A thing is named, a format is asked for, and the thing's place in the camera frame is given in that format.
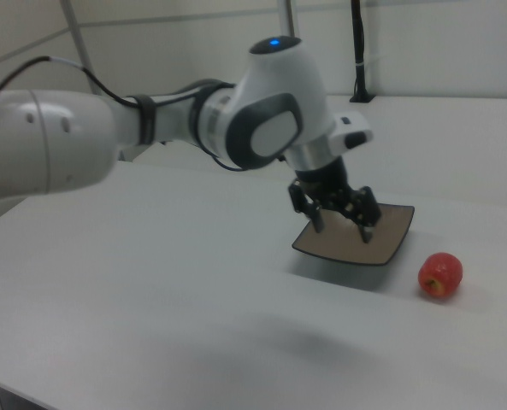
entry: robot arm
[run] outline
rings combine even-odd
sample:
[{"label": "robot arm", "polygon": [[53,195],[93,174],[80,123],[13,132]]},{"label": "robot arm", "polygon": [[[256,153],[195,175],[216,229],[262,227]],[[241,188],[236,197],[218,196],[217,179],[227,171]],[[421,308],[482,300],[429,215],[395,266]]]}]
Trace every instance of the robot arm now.
[{"label": "robot arm", "polygon": [[333,115],[314,59],[298,38],[250,50],[236,86],[216,80],[179,94],[136,96],[137,107],[71,91],[0,93],[0,199],[77,189],[102,180],[119,149],[183,140],[242,169],[285,158],[295,210],[323,229],[320,209],[353,220],[368,242],[380,217],[371,190],[353,190],[342,154],[371,139],[359,113]]}]

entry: apple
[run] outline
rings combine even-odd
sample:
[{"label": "apple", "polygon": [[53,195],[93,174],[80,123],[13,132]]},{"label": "apple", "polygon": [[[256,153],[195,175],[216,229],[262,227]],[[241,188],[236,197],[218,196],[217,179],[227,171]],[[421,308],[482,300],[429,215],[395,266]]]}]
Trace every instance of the apple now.
[{"label": "apple", "polygon": [[454,293],[462,280],[462,263],[456,256],[439,252],[429,256],[418,272],[421,288],[433,297]]}]

